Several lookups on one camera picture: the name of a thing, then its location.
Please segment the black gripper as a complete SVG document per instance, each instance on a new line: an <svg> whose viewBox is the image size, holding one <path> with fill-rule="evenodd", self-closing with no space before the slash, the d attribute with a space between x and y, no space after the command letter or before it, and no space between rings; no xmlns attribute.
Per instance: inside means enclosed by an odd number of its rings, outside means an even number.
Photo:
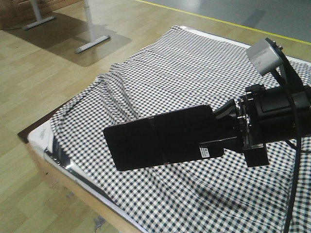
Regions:
<svg viewBox="0 0 311 233"><path fill-rule="evenodd" d="M240 137L227 137L199 143L199 146L228 149L243 153L248 167L269 164L266 144L296 138L294 115L282 87L266 89L262 84L252 85L239 97L213 112L216 120L237 120L242 130Z"/></svg>

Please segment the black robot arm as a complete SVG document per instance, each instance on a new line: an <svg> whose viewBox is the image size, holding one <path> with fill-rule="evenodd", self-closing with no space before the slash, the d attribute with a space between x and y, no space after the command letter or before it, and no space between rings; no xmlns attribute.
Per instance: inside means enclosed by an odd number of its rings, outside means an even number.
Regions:
<svg viewBox="0 0 311 233"><path fill-rule="evenodd" d="M227 149L242 153L248 167L268 165L267 143L311 134L310 86L292 98L295 110L280 86L247 87L238 101L230 100L213 113L216 128L210 140L199 144L202 157L220 157Z"/></svg>

